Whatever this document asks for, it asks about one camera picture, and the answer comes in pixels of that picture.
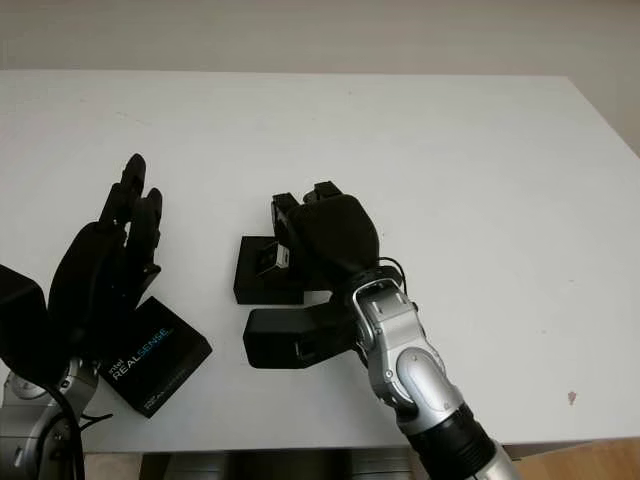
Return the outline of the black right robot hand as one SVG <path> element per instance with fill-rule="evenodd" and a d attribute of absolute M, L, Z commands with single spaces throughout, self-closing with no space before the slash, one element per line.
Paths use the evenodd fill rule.
<path fill-rule="evenodd" d="M 331 181 L 297 200 L 272 196 L 277 241 L 289 250 L 289 276 L 305 292 L 333 291 L 379 265 L 376 227 L 361 202 Z"/>

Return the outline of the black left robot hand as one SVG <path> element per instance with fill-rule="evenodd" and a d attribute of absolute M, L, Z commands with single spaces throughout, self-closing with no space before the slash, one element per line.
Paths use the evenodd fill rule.
<path fill-rule="evenodd" d="M 99 218 L 78 232 L 56 269 L 48 311 L 74 350 L 126 318 L 161 271 L 154 254 L 163 197 L 157 188 L 143 193 L 145 174 L 144 158 L 133 154 Z"/>

